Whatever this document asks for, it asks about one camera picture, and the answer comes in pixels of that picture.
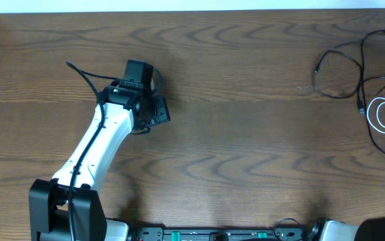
brown wood surface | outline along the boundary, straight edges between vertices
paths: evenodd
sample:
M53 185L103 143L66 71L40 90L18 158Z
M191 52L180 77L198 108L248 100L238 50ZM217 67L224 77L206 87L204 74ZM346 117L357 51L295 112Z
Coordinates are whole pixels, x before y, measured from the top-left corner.
M381 28L378 9L0 15L0 240L29 239L31 184L64 164L92 118L95 97L66 60L123 76L134 58L165 77L172 121L122 143L100 197L107 217L247 227L385 216L385 156L356 101L304 87L323 50ZM385 36L366 53L366 74L385 74ZM325 66L322 83L356 83L345 60Z

white background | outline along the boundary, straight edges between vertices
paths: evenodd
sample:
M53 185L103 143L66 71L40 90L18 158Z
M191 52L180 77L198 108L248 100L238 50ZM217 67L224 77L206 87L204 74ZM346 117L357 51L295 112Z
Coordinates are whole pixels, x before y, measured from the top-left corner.
M0 13L385 8L385 0L0 0Z

